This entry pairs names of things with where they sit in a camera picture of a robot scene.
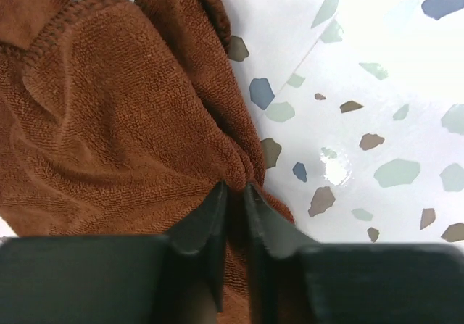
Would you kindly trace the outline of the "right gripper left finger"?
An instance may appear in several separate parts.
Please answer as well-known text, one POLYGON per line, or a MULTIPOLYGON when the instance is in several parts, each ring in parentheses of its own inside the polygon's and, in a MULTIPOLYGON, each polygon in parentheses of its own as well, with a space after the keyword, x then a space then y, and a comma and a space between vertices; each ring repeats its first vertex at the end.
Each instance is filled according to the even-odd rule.
POLYGON ((34 236, 1 245, 3 323, 174 323, 203 283, 223 311, 225 211, 218 183, 161 234, 34 236))

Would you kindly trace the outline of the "brown towel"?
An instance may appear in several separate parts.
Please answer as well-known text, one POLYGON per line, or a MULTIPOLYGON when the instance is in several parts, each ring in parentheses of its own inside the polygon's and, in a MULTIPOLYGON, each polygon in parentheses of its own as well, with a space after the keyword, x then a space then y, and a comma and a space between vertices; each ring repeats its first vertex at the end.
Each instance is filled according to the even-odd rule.
POLYGON ((265 159, 221 0, 1 0, 1 217, 19 236, 159 233, 222 181, 225 312, 247 286, 265 159))

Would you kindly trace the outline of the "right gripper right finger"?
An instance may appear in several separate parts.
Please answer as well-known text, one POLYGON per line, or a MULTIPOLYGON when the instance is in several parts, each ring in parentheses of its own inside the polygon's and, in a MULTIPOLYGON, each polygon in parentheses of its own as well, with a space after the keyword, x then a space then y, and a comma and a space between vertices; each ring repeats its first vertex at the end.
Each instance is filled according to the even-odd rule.
POLYGON ((244 191, 253 323, 461 323, 463 253, 447 244, 319 243, 244 191))

